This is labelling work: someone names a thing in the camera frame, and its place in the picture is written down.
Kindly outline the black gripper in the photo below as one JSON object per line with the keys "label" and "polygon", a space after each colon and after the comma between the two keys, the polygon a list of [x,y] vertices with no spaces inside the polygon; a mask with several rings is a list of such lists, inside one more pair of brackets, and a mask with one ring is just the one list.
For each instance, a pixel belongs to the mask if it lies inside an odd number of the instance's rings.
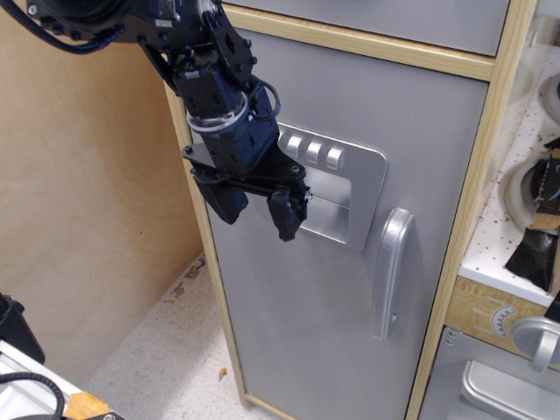
{"label": "black gripper", "polygon": [[280,151],[274,119],[190,118],[201,141],[182,150],[206,203],[233,225],[249,201],[239,188],[274,188],[269,213],[283,242],[293,241],[308,217],[312,196],[305,169]]}

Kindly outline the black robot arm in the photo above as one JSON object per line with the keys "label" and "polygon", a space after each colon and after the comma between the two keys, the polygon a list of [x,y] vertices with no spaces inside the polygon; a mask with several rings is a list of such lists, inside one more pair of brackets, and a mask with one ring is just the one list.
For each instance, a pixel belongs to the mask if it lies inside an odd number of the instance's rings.
{"label": "black robot arm", "polygon": [[200,137],[182,155],[207,204],[231,224],[249,195],[263,196],[280,238],[295,237],[310,197],[305,169],[280,151],[277,91],[253,74],[251,43],[221,2],[30,1],[16,17],[69,53],[140,46]]}

